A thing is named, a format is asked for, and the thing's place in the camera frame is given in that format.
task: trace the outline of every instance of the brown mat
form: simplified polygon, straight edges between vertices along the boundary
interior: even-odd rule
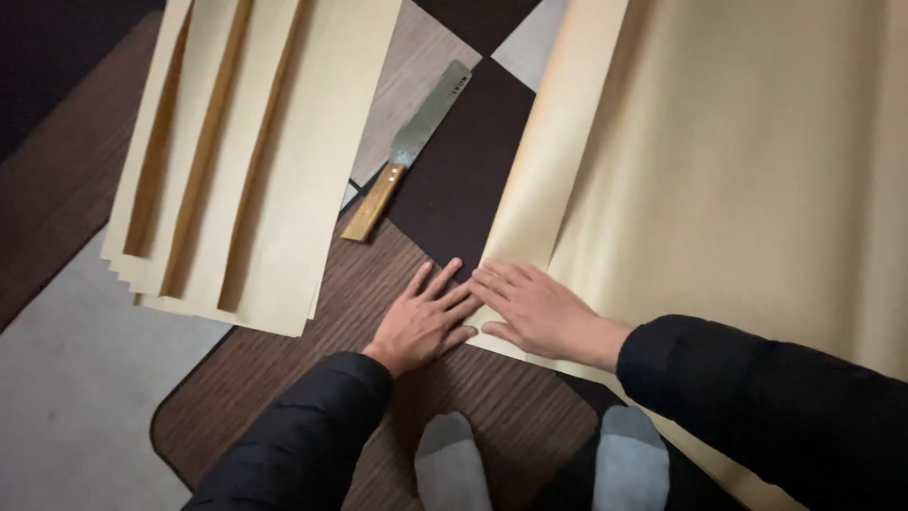
[[[0,331],[107,222],[160,23],[146,16],[0,165]]]
[[[159,406],[152,422],[157,453],[195,485],[285,386],[327,354],[365,346],[392,297],[426,259],[387,221],[372,245],[335,237],[318,316],[302,338],[234,330]],[[596,425],[589,406],[553,372],[462,346],[400,380],[345,508],[420,509],[412,470],[419,436],[434,415],[454,409],[474,424],[499,510],[525,508]]]

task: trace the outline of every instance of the right hand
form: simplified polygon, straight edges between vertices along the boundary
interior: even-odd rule
[[[633,328],[598,316],[577,295],[527,263],[488,261],[469,291],[504,318],[482,331],[532,355],[569,360],[614,373]]]

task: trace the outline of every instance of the wooden knife handle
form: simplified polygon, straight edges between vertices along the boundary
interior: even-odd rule
[[[360,208],[356,210],[356,214],[353,215],[340,237],[365,243],[406,170],[407,167],[390,162],[381,169],[375,185],[372,185],[369,194],[362,200]]]

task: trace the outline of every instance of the stack of paper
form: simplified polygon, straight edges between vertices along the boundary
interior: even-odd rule
[[[399,9],[167,4],[102,250],[136,304],[302,333]]]

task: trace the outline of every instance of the left hand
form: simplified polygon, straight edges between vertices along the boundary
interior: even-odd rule
[[[422,292],[419,289],[431,273],[432,263],[420,266],[362,353],[379,361],[397,378],[475,336],[476,328],[458,324],[475,313],[482,302],[466,284],[442,294],[461,265],[460,259],[452,259]]]

